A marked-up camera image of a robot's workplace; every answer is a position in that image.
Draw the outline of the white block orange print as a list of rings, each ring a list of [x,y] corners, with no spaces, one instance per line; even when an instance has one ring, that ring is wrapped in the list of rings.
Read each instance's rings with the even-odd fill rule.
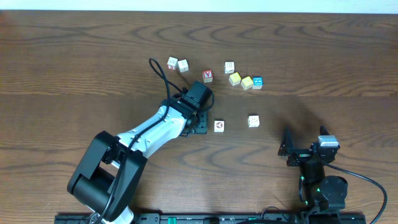
[[[260,120],[258,115],[250,115],[248,117],[248,127],[256,128],[260,125]]]

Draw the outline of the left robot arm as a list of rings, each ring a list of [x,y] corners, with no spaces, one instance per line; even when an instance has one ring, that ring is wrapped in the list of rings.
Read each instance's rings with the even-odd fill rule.
[[[205,97],[180,95],[163,101],[155,115],[116,136],[97,134],[68,185],[68,192],[93,211],[90,223],[131,223],[129,208],[148,158],[182,134],[202,134],[211,106]]]

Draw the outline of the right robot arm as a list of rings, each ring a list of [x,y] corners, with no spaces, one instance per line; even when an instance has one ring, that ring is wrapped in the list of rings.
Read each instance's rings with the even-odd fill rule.
[[[337,138],[329,134],[324,126],[320,127],[317,141],[306,149],[295,147],[291,132],[287,128],[284,130],[278,155],[287,158],[288,166],[300,168],[300,200],[317,212],[334,212],[345,208],[348,182],[340,176],[327,176],[324,170],[335,160],[339,149]]]

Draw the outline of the white block red globe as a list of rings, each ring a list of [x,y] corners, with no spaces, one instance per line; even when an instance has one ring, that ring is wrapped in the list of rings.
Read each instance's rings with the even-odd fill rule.
[[[214,132],[216,133],[222,133],[224,131],[224,121],[222,120],[216,120],[214,122]]]

